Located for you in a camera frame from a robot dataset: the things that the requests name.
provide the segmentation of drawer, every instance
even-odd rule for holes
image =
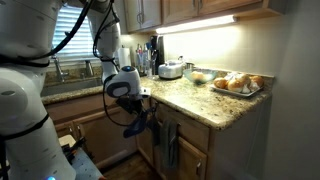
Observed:
[[[179,136],[186,139],[196,148],[208,152],[210,128],[197,122],[196,120],[182,114],[173,108],[160,103],[157,109],[157,119],[160,122],[170,119],[176,121]]]

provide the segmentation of kitchen counter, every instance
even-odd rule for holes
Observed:
[[[161,80],[141,78],[151,96],[213,129],[224,130],[272,95],[273,77],[263,76],[265,85],[252,97],[243,98],[210,90],[210,83],[194,85],[186,78]],[[43,97],[46,104],[102,93],[102,86]]]

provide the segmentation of wall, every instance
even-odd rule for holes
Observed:
[[[248,165],[256,179],[320,179],[319,7],[291,0],[285,16],[165,36],[167,59],[276,77]]]

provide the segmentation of hanging dish towel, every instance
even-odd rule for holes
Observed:
[[[160,129],[160,151],[163,165],[166,168],[176,168],[178,163],[177,123],[165,120]]]

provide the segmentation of bowl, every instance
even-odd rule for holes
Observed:
[[[195,84],[205,84],[216,77],[217,71],[205,68],[192,68],[184,70],[183,75]]]

